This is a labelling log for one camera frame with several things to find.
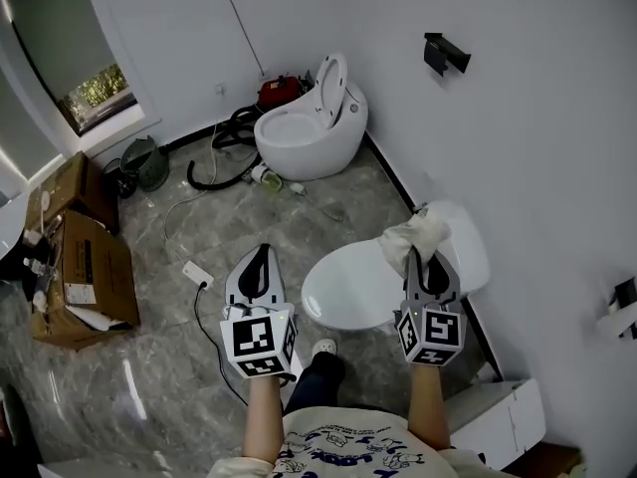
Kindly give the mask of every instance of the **white t-shirt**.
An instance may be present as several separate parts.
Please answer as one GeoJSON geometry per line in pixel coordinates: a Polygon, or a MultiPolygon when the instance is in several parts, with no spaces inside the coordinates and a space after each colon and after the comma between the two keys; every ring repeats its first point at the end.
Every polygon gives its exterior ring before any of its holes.
{"type": "Polygon", "coordinates": [[[435,451],[407,421],[377,410],[309,407],[284,418],[276,465],[248,457],[219,460],[208,478],[503,478],[471,451],[435,451]]]}

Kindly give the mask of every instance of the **marble floor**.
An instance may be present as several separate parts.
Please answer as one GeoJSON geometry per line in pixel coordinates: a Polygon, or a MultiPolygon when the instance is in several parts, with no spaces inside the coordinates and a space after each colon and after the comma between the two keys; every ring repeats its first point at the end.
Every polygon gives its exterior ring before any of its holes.
{"type": "MultiPolygon", "coordinates": [[[[0,284],[0,371],[21,394],[46,461],[92,458],[143,470],[204,475],[215,459],[241,449],[245,407],[219,374],[213,346],[194,320],[197,287],[181,273],[164,243],[166,211],[196,192],[185,181],[191,159],[208,180],[208,140],[174,151],[171,173],[157,191],[141,191],[119,205],[121,238],[132,253],[141,326],[78,353],[33,341],[29,307],[17,285],[0,284]]],[[[241,167],[245,151],[222,157],[218,180],[241,167]]],[[[363,147],[342,173],[307,183],[316,205],[289,190],[272,195],[239,183],[179,205],[167,225],[173,246],[215,278],[200,298],[208,332],[221,342],[219,321],[227,273],[257,244],[278,253],[288,301],[299,308],[297,351],[303,364],[313,343],[337,341],[347,365],[342,404],[367,403],[398,414],[408,408],[409,375],[397,335],[327,330],[305,316],[301,285],[311,267],[345,244],[380,235],[410,213],[373,154],[363,147]],[[319,210],[343,217],[332,221],[319,210]]],[[[471,331],[463,354],[443,372],[446,396],[465,388],[484,358],[471,331]]],[[[247,383],[232,369],[235,388],[247,383]]],[[[292,386],[283,389],[284,401],[292,386]]]]}

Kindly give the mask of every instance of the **sleeve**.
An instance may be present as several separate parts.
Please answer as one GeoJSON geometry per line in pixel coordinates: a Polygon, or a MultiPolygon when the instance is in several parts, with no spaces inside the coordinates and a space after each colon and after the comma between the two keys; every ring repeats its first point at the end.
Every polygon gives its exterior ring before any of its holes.
{"type": "Polygon", "coordinates": [[[514,478],[510,474],[487,467],[480,457],[470,450],[442,450],[438,454],[453,467],[460,478],[514,478]]]}
{"type": "Polygon", "coordinates": [[[265,478],[274,468],[270,462],[257,458],[224,458],[215,462],[208,478],[265,478]]]}

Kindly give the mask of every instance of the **brown cardboard box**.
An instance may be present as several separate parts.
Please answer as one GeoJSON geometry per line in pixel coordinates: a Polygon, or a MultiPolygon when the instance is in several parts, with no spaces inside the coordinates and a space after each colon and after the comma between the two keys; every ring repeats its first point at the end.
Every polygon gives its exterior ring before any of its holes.
{"type": "Polygon", "coordinates": [[[40,231],[42,193],[51,194],[51,204],[44,213],[44,224],[67,209],[86,214],[117,233],[117,194],[108,186],[102,171],[78,152],[31,193],[26,228],[40,231]]]}
{"type": "Polygon", "coordinates": [[[47,313],[34,310],[31,315],[34,339],[79,350],[139,325],[130,252],[123,242],[74,211],[64,213],[64,223],[52,241],[62,246],[61,274],[49,289],[47,313]],[[94,330],[69,312],[66,304],[125,324],[108,332],[94,330]]]}

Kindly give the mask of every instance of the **fiducial marker cube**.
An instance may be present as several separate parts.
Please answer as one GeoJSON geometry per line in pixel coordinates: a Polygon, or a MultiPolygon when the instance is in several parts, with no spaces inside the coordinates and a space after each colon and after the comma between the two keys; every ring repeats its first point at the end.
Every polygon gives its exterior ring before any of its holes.
{"type": "Polygon", "coordinates": [[[297,338],[294,309],[222,321],[221,334],[230,364],[243,378],[290,373],[297,338]]]}
{"type": "Polygon", "coordinates": [[[407,361],[444,366],[463,349],[464,316],[422,305],[414,306],[409,301],[403,302],[401,312],[397,329],[407,361]]]}

